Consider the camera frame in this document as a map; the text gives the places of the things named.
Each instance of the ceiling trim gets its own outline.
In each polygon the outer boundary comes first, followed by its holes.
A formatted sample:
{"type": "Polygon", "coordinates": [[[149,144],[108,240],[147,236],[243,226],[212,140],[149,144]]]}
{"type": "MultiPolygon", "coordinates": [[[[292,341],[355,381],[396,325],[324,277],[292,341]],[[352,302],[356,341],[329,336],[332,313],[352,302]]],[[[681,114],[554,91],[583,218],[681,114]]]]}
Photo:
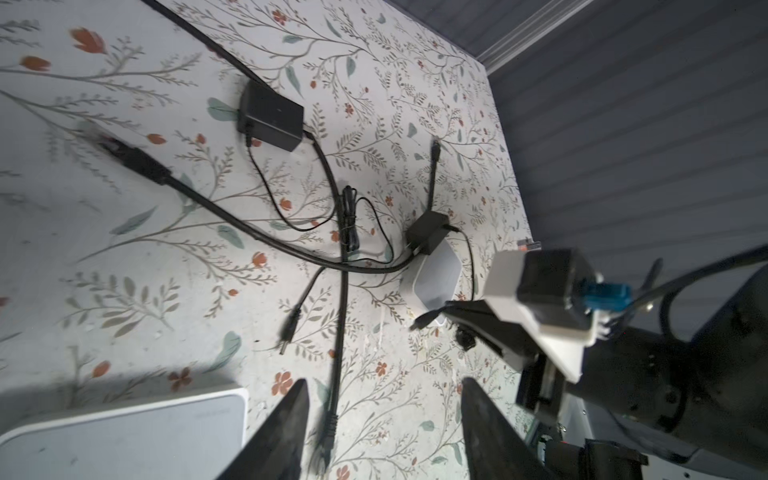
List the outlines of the ceiling trim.
{"type": "Polygon", "coordinates": [[[593,1],[551,0],[502,37],[501,40],[478,55],[477,59],[485,66],[485,70],[490,75],[593,1]]]}

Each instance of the white device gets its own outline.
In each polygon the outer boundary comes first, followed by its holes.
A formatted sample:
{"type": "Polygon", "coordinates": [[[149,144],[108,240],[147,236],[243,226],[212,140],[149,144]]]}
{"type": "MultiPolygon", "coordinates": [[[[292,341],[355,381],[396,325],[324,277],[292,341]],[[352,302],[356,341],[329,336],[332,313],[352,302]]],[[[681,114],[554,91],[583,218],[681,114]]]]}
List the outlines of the white device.
{"type": "MultiPolygon", "coordinates": [[[[400,296],[416,316],[436,310],[453,300],[462,274],[462,261],[451,245],[443,240],[431,255],[419,255],[402,275],[400,296]]],[[[438,325],[445,316],[438,316],[438,325]]]]}
{"type": "Polygon", "coordinates": [[[0,436],[2,480],[211,480],[245,444],[241,387],[38,420],[0,436]]]}

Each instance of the black cable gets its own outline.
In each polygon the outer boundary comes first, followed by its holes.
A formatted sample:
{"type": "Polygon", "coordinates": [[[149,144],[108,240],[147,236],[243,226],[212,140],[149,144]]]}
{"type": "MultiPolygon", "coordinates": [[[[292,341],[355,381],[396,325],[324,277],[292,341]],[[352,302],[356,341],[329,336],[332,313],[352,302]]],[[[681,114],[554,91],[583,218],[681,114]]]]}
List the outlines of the black cable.
{"type": "Polygon", "coordinates": [[[261,177],[261,183],[264,185],[264,188],[266,189],[267,195],[269,195],[270,200],[272,201],[272,206],[275,207],[275,211],[277,212],[277,215],[280,216],[280,218],[285,222],[285,224],[288,227],[293,228],[296,231],[299,232],[309,232],[311,230],[315,230],[316,228],[320,228],[322,225],[328,223],[329,221],[333,220],[333,214],[335,213],[335,210],[331,210],[331,214],[328,216],[328,218],[324,219],[322,222],[319,222],[317,225],[313,225],[310,228],[303,228],[303,227],[297,227],[296,225],[290,223],[288,219],[283,215],[283,212],[280,211],[280,208],[277,205],[277,200],[275,200],[275,196],[272,195],[272,190],[270,189],[270,185],[266,182],[266,177],[264,177],[264,173],[259,168],[259,165],[256,163],[256,159],[253,158],[253,152],[251,151],[251,140],[250,135],[246,135],[245,137],[245,148],[248,150],[248,157],[250,157],[250,161],[253,164],[253,166],[256,168],[256,172],[259,174],[259,177],[261,177]]]}
{"type": "Polygon", "coordinates": [[[356,252],[360,248],[360,239],[355,228],[357,190],[347,185],[341,192],[341,208],[344,211],[345,223],[339,225],[340,241],[346,245],[347,252],[356,252]]]}
{"type": "Polygon", "coordinates": [[[672,452],[670,449],[666,449],[664,447],[660,447],[656,445],[651,440],[644,439],[643,437],[635,435],[633,432],[630,431],[630,429],[627,428],[626,425],[619,422],[619,419],[616,418],[616,415],[614,415],[614,413],[611,410],[605,409],[605,411],[608,413],[608,415],[611,416],[611,418],[616,423],[616,426],[619,428],[619,430],[621,430],[621,433],[623,433],[627,438],[629,438],[632,442],[635,442],[638,445],[642,446],[644,449],[648,450],[649,452],[656,455],[657,457],[667,460],[668,462],[677,463],[678,465],[685,465],[694,457],[694,455],[696,455],[699,452],[699,450],[701,450],[699,448],[696,448],[688,456],[684,456],[684,455],[680,455],[679,453],[672,452]]]}
{"type": "Polygon", "coordinates": [[[440,141],[437,138],[432,139],[432,149],[429,155],[429,191],[427,197],[427,211],[432,210],[435,203],[435,176],[437,174],[437,163],[440,161],[440,141]]]}
{"type": "Polygon", "coordinates": [[[683,291],[683,289],[675,290],[664,295],[664,299],[661,300],[661,306],[659,307],[659,328],[664,338],[673,342],[679,341],[678,338],[672,333],[672,324],[670,321],[670,309],[675,297],[683,291]]]}
{"type": "Polygon", "coordinates": [[[176,14],[173,10],[166,7],[165,5],[161,4],[160,2],[157,2],[156,0],[141,0],[155,10],[160,15],[163,15],[168,20],[171,20],[173,23],[181,27],[182,29],[186,30],[190,35],[195,37],[197,40],[201,41],[206,47],[210,48],[216,55],[219,55],[221,58],[226,60],[230,63],[233,67],[235,67],[237,70],[240,71],[243,75],[250,78],[251,80],[255,81],[257,84],[261,85],[264,88],[269,88],[272,90],[272,87],[270,87],[259,75],[253,73],[253,71],[248,68],[242,61],[238,60],[234,57],[231,53],[224,50],[224,48],[221,47],[221,45],[217,44],[211,37],[208,35],[205,35],[202,31],[195,28],[190,22],[187,22],[182,17],[176,14]]]}
{"type": "Polygon", "coordinates": [[[394,257],[395,250],[392,247],[392,242],[389,241],[389,237],[387,237],[387,234],[384,231],[384,228],[382,227],[382,222],[379,219],[379,212],[373,206],[373,203],[371,203],[371,200],[368,200],[368,198],[366,197],[357,197],[357,190],[349,186],[344,187],[344,190],[342,192],[343,209],[346,213],[346,217],[348,220],[348,224],[345,225],[344,228],[342,229],[342,241],[347,242],[347,246],[349,247],[350,253],[360,248],[360,240],[357,235],[355,222],[356,222],[356,215],[357,215],[357,204],[360,203],[361,201],[367,202],[367,204],[371,207],[373,216],[376,218],[376,224],[379,225],[379,232],[381,232],[381,234],[384,236],[384,240],[386,241],[387,247],[389,248],[389,252],[392,254],[392,258],[386,262],[382,262],[381,260],[377,260],[375,258],[370,258],[370,257],[355,258],[354,260],[350,260],[350,262],[369,261],[369,262],[379,263],[381,265],[389,265],[393,261],[395,261],[395,257],[394,257]]]}
{"type": "MultiPolygon", "coordinates": [[[[667,294],[675,293],[679,290],[682,290],[686,286],[689,286],[690,284],[697,282],[698,280],[701,280],[707,276],[714,275],[715,273],[721,273],[727,270],[732,270],[734,268],[739,268],[741,266],[753,265],[755,263],[765,261],[768,261],[768,244],[737,253],[736,255],[723,258],[716,262],[712,262],[692,272],[686,273],[685,275],[681,275],[675,279],[672,279],[669,282],[659,285],[652,290],[648,290],[647,292],[641,294],[632,303],[630,303],[627,308],[624,309],[624,312],[634,312],[639,307],[651,302],[652,300],[655,300],[656,298],[659,298],[660,296],[666,296],[667,294]]],[[[631,318],[632,315],[624,314],[617,319],[614,319],[613,322],[610,322],[607,326],[616,328],[612,329],[609,338],[617,338],[620,334],[622,334],[627,329],[631,318]]]]}
{"type": "Polygon", "coordinates": [[[472,271],[472,295],[469,298],[470,302],[475,301],[475,290],[477,289],[477,286],[475,284],[475,256],[472,254],[472,245],[469,243],[469,237],[467,237],[467,234],[464,233],[460,228],[454,227],[453,225],[446,225],[445,228],[452,232],[460,233],[461,235],[464,235],[464,240],[467,242],[467,250],[469,250],[469,266],[472,271]]]}
{"type": "Polygon", "coordinates": [[[310,284],[306,287],[306,289],[304,289],[304,294],[301,296],[299,301],[296,302],[296,305],[294,305],[291,309],[290,314],[288,315],[288,321],[283,327],[283,331],[280,332],[280,342],[283,344],[280,347],[280,355],[283,355],[286,352],[288,344],[293,341],[293,334],[296,333],[296,326],[299,324],[299,318],[301,318],[301,306],[304,304],[306,298],[312,291],[312,287],[315,286],[317,277],[319,277],[320,274],[325,270],[326,268],[324,266],[317,269],[315,274],[312,276],[312,279],[310,280],[310,284]]]}
{"type": "MultiPolygon", "coordinates": [[[[305,131],[304,134],[312,141],[312,146],[315,148],[315,153],[320,159],[320,163],[323,166],[328,183],[331,188],[331,195],[333,196],[336,210],[336,221],[341,225],[346,225],[347,219],[345,218],[345,211],[342,207],[342,198],[339,195],[339,188],[336,185],[336,179],[333,177],[333,171],[328,164],[328,159],[323,153],[323,149],[320,148],[320,144],[315,139],[315,136],[310,132],[305,131]]],[[[341,253],[341,261],[346,262],[349,255],[349,249],[344,242],[339,242],[339,251],[341,253]]],[[[333,357],[333,367],[331,368],[331,383],[330,383],[330,398],[328,401],[328,410],[324,418],[323,436],[320,439],[319,447],[321,449],[321,458],[324,462],[323,471],[326,471],[331,464],[331,455],[333,453],[333,445],[336,442],[336,425],[339,422],[339,416],[336,414],[339,406],[339,395],[341,393],[341,375],[342,375],[342,359],[344,353],[344,330],[346,328],[346,308],[347,297],[349,295],[349,272],[342,270],[341,272],[341,292],[339,292],[339,318],[336,320],[336,342],[335,352],[333,357]]]]}
{"type": "Polygon", "coordinates": [[[169,177],[165,181],[169,187],[174,188],[176,191],[186,195],[191,200],[197,202],[202,208],[210,211],[212,214],[226,221],[228,224],[237,228],[249,237],[252,237],[255,240],[259,240],[260,242],[264,242],[270,247],[283,253],[288,253],[289,255],[292,255],[301,260],[305,260],[306,262],[314,263],[315,265],[324,266],[325,268],[330,268],[332,270],[341,270],[343,272],[351,273],[393,273],[405,268],[409,263],[413,261],[415,257],[413,254],[411,254],[408,258],[398,263],[397,265],[385,266],[381,268],[348,265],[346,263],[334,262],[326,258],[318,257],[317,255],[314,255],[310,252],[298,249],[293,245],[289,245],[288,243],[284,243],[281,240],[266,235],[265,233],[253,228],[248,223],[245,223],[239,218],[235,217],[233,214],[230,214],[228,211],[219,207],[214,202],[208,200],[206,197],[200,195],[194,189],[189,188],[186,184],[177,180],[176,178],[169,177]]]}

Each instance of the blue connector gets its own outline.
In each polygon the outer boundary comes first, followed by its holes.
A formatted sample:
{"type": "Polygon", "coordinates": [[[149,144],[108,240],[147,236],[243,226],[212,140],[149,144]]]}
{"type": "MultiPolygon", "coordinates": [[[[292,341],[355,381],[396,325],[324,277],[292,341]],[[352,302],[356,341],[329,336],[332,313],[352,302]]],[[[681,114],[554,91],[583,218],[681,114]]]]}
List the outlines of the blue connector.
{"type": "Polygon", "coordinates": [[[632,288],[626,283],[585,283],[581,298],[593,310],[621,312],[632,303],[632,288]]]}

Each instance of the wall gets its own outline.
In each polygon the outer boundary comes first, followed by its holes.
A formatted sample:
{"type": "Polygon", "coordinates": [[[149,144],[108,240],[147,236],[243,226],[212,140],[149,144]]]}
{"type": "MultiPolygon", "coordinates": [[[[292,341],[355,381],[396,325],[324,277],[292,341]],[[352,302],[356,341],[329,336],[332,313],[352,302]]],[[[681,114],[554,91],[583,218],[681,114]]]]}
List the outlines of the wall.
{"type": "MultiPolygon", "coordinates": [[[[635,286],[657,257],[664,281],[765,243],[766,20],[765,1],[595,2],[495,72],[535,239],[635,286]]],[[[690,338],[751,272],[685,290],[674,332],[690,338]]],[[[634,325],[657,331],[655,313],[634,325]]]]}
{"type": "Polygon", "coordinates": [[[389,0],[477,57],[544,6],[546,0],[389,0]]]}

